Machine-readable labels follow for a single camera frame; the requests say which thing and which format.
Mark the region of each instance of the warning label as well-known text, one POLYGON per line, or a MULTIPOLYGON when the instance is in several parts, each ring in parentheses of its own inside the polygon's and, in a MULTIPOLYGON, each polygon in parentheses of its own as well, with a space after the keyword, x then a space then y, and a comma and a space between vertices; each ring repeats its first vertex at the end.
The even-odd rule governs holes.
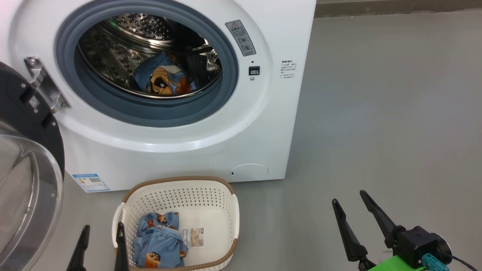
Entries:
POLYGON ((236 40, 236 43, 240 47, 243 56, 256 54, 256 49, 254 48, 253 42, 251 41, 248 32, 242 25, 241 20, 227 22, 225 25, 236 40))
POLYGON ((281 68, 280 68, 280 78, 294 78, 296 71, 296 63, 293 60, 283 60, 281 61, 281 68))

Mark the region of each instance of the brown basket trim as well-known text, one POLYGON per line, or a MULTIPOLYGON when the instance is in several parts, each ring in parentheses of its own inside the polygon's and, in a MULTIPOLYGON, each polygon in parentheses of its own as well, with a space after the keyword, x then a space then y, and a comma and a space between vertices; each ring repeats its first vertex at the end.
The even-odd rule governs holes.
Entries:
POLYGON ((233 187, 226 182, 224 179, 218 178, 218 177, 213 177, 213 176, 181 176, 181 177, 172 177, 172 178, 163 178, 163 179, 157 179, 157 180, 152 180, 152 181, 147 181, 140 183, 136 186, 134 186, 127 195, 125 195, 124 199, 122 200, 123 203, 126 203, 129 197, 139 188, 148 186, 148 185, 153 185, 153 184, 160 184, 160 183, 168 183, 168 182, 177 182, 177 181, 196 181, 196 180, 201 180, 201 181, 216 181, 220 182, 223 185, 225 185, 231 194, 234 193, 233 187))
MULTIPOLYGON (((126 203, 129 197, 139 188, 148 186, 148 185, 153 185, 153 184, 160 184, 160 183, 167 183, 167 182, 177 182, 177 181, 193 181, 193 180, 202 180, 202 181, 216 181, 220 182, 223 185, 225 185, 231 194, 234 193, 233 187, 226 182, 225 180, 218 178, 218 177, 213 177, 213 176, 181 176, 181 177, 172 177, 172 178, 164 178, 164 179, 157 179, 157 180, 152 180, 152 181, 147 181, 140 183, 136 186, 134 186, 129 193, 124 197, 122 202, 126 203)), ((141 268, 141 267, 135 267, 135 266, 129 266, 129 270, 131 271, 157 271, 157 270, 162 270, 162 271, 190 271, 190 270, 197 270, 197 269, 203 269, 203 268, 209 268, 213 267, 216 265, 220 265, 223 262, 225 262, 229 257, 231 257, 234 253, 234 250, 236 249, 236 246, 238 245, 238 239, 235 238, 233 240, 233 244, 231 245, 231 248, 229 249, 228 253, 224 255, 222 258, 220 258, 217 261, 212 261, 208 263, 203 263, 203 264, 198 264, 198 265, 191 265, 191 266, 185 266, 185 267, 177 267, 177 268, 141 268)))
POLYGON ((225 262, 231 255, 233 255, 234 250, 236 249, 236 246, 238 245, 238 239, 233 240, 233 244, 231 245, 231 248, 229 249, 228 253, 224 255, 224 257, 220 258, 217 261, 212 261, 208 263, 203 263, 203 264, 198 264, 198 265, 191 265, 191 266, 185 266, 185 267, 176 267, 176 268, 141 268, 141 267, 135 267, 135 266, 129 266, 130 271, 190 271, 190 270, 198 270, 198 269, 203 269, 203 268, 209 268, 213 267, 216 265, 220 265, 223 262, 225 262))

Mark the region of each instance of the white washing machine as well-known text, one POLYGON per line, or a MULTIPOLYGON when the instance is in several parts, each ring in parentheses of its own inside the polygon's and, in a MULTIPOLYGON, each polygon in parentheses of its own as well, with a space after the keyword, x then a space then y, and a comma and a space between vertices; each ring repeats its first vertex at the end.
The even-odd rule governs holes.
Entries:
POLYGON ((0 62, 47 101, 87 192, 284 178, 315 0, 1 5, 0 62))

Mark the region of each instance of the gray floor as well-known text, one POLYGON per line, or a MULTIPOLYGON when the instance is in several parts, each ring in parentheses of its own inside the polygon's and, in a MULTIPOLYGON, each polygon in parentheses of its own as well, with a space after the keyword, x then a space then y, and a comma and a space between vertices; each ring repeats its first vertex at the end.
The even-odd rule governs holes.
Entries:
MULTIPOLYGON (((386 248, 361 189, 395 223, 444 236, 482 269, 481 44, 481 13, 315 19, 286 179, 233 185, 241 233, 225 270, 356 270, 335 197, 378 263, 386 248)), ((33 270, 65 270, 85 224, 85 267, 113 270, 110 226, 126 192, 86 194, 70 178, 64 190, 33 270)))

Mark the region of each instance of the clothing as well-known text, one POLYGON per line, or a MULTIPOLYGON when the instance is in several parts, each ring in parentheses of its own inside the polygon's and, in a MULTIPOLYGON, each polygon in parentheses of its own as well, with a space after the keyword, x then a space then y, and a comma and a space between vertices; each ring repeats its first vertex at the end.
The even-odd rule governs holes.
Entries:
POLYGON ((133 78, 144 92, 181 95, 196 89, 195 82, 187 77, 177 58, 166 52, 142 62, 134 71, 133 78))
POLYGON ((188 248, 179 231, 179 213, 148 213, 134 240, 134 262, 142 268, 183 267, 188 248))

